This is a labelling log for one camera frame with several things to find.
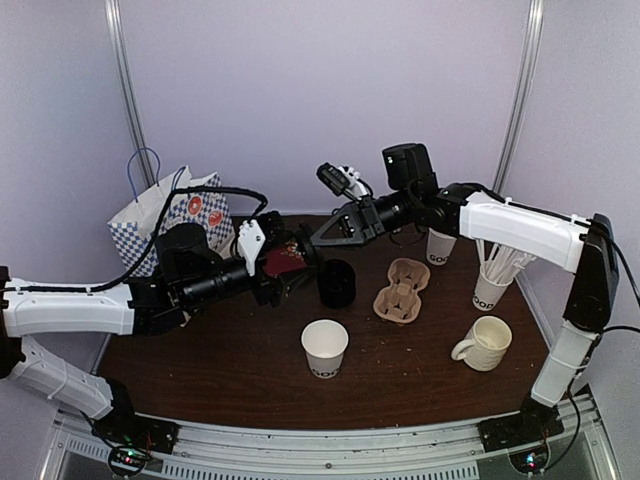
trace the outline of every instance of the blue bag handle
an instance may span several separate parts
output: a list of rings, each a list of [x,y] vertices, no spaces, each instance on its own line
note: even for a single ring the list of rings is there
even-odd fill
[[[140,152],[143,152],[143,151],[151,152],[156,157],[156,161],[158,162],[158,168],[156,169],[155,180],[156,180],[156,185],[160,186],[160,181],[158,180],[158,176],[160,175],[160,165],[161,165],[160,157],[152,148],[149,148],[149,147],[139,148],[138,150],[133,152],[133,155],[131,155],[131,158],[127,162],[127,176],[129,177],[129,184],[131,185],[131,190],[133,191],[133,198],[135,198],[136,203],[138,203],[138,192],[136,192],[136,187],[133,184],[133,179],[131,178],[131,162],[133,162],[133,159],[136,158],[138,155],[140,155]]]
[[[173,192],[176,188],[178,188],[178,182],[180,181],[180,177],[182,177],[182,174],[184,173],[184,171],[187,169],[187,166],[185,165],[184,167],[180,167],[178,169],[178,171],[176,172],[176,174],[173,176],[173,181],[171,182],[171,191]]]

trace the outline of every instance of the white mug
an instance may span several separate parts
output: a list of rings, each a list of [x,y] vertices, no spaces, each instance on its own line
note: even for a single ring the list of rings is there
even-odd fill
[[[479,372],[488,372],[498,366],[512,338],[511,329],[503,320],[490,315],[480,317],[465,339],[453,348],[451,358],[464,360]]]

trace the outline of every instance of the straw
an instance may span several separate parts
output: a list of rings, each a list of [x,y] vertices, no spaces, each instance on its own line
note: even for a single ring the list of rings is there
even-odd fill
[[[494,243],[486,257],[484,240],[476,240],[476,249],[480,259],[480,271],[487,280],[504,284],[513,281],[515,276],[536,259],[530,253]]]

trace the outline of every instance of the mug handle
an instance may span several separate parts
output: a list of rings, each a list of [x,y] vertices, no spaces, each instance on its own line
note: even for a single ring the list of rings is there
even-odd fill
[[[451,351],[451,359],[455,360],[456,362],[465,359],[467,354],[464,353],[463,350],[466,350],[469,347],[473,347],[475,344],[476,342],[471,338],[462,340],[455,347],[453,347],[453,350]]]

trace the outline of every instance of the checkered pattern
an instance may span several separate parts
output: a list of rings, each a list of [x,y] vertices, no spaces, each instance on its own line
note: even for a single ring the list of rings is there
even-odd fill
[[[221,183],[220,176],[216,174],[204,185],[219,187]],[[229,206],[224,195],[202,193],[176,197],[165,216],[160,234],[180,223],[202,225],[207,232],[207,242],[212,250],[217,250],[233,234]],[[126,268],[130,268],[142,255],[151,235],[141,238],[136,222],[110,223],[109,231],[122,263]],[[136,269],[134,276],[150,276],[157,264],[158,256],[155,249],[152,249],[144,262]]]

